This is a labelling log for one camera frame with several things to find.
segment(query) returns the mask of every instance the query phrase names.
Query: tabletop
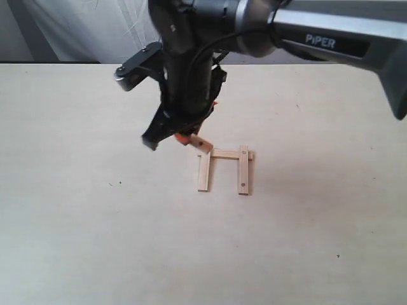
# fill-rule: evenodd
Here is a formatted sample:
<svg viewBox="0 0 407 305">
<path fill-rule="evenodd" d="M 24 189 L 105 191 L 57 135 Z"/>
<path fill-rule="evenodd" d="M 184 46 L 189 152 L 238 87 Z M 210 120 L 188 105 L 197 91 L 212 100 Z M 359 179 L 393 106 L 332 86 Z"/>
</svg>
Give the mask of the tabletop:
<svg viewBox="0 0 407 305">
<path fill-rule="evenodd" d="M 0 65 L 0 303 L 406 304 L 407 124 L 341 65 L 225 66 L 200 135 L 142 145 L 158 85 L 112 65 Z"/>
</svg>

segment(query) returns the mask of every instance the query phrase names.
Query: small wooden piece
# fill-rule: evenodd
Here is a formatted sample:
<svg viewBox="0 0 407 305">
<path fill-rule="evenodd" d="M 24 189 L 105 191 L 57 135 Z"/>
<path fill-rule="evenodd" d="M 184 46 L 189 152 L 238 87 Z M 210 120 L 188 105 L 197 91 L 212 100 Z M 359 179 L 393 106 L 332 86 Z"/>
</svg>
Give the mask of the small wooden piece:
<svg viewBox="0 0 407 305">
<path fill-rule="evenodd" d="M 202 154 L 199 163 L 198 173 L 198 192 L 207 192 L 209 190 L 209 167 L 210 167 L 210 154 Z"/>
<path fill-rule="evenodd" d="M 209 153 L 212 150 L 212 148 L 214 148 L 214 146 L 211 143 L 209 143 L 208 141 L 204 140 L 201 137 L 198 137 L 195 134 L 191 135 L 190 145 L 196 147 L 197 149 L 203 151 L 204 153 Z"/>
<path fill-rule="evenodd" d="M 211 158 L 215 159 L 228 159 L 228 160 L 239 160 L 239 152 L 238 151 L 224 151 L 222 149 L 213 149 Z M 249 151 L 249 161 L 254 159 L 254 155 L 252 151 Z"/>
<path fill-rule="evenodd" d="M 239 195 L 249 194 L 249 150 L 247 145 L 241 145 L 239 150 L 238 192 Z"/>
</svg>

